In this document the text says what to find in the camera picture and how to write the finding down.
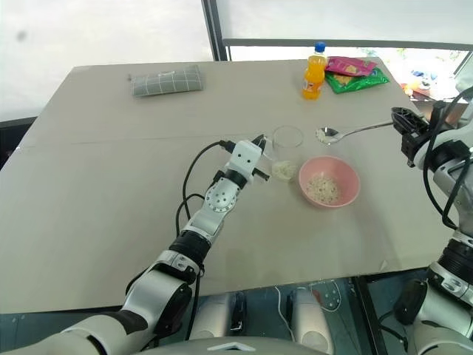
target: metal spoon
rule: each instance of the metal spoon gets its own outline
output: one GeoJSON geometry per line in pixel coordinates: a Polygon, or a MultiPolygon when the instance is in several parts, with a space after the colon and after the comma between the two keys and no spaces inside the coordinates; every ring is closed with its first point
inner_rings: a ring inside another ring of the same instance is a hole
{"type": "Polygon", "coordinates": [[[330,128],[330,127],[322,127],[316,130],[316,137],[321,141],[322,143],[327,144],[328,146],[330,144],[337,143],[340,141],[342,138],[347,137],[348,135],[352,135],[353,133],[358,133],[361,131],[366,131],[367,129],[374,129],[374,128],[379,128],[379,127],[384,127],[384,126],[390,126],[392,125],[392,121],[388,122],[383,122],[380,124],[373,124],[372,126],[366,126],[362,128],[355,129],[354,131],[348,132],[348,133],[340,133],[336,129],[330,128]]]}

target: bottle cap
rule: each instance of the bottle cap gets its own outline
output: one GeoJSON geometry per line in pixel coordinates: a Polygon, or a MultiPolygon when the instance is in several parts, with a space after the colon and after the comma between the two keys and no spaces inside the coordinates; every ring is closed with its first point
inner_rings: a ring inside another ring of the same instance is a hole
{"type": "Polygon", "coordinates": [[[323,53],[325,51],[325,42],[316,42],[316,52],[323,53]]]}

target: white curtain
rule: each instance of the white curtain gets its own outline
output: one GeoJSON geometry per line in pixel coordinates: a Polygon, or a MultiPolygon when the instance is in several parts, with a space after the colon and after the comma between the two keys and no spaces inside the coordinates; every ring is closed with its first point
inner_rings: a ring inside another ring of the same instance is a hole
{"type": "Polygon", "coordinates": [[[0,121],[39,114],[76,66],[210,60],[200,0],[3,0],[0,121]]]}

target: pink snack bag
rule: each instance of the pink snack bag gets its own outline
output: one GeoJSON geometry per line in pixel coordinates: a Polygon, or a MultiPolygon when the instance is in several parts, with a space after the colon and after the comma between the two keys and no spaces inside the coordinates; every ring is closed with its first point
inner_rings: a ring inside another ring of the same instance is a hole
{"type": "Polygon", "coordinates": [[[329,57],[325,70],[348,76],[368,76],[375,67],[376,63],[373,61],[348,57],[329,57]]]}

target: orange juice bottle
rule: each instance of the orange juice bottle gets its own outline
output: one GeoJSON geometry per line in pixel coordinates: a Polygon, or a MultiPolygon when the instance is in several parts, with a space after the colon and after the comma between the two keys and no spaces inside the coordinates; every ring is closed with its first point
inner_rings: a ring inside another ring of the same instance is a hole
{"type": "Polygon", "coordinates": [[[325,67],[327,57],[324,54],[325,43],[316,43],[316,52],[307,60],[307,69],[304,73],[304,84],[302,85],[302,96],[307,99],[316,100],[320,96],[320,89],[325,79],[325,67]]]}

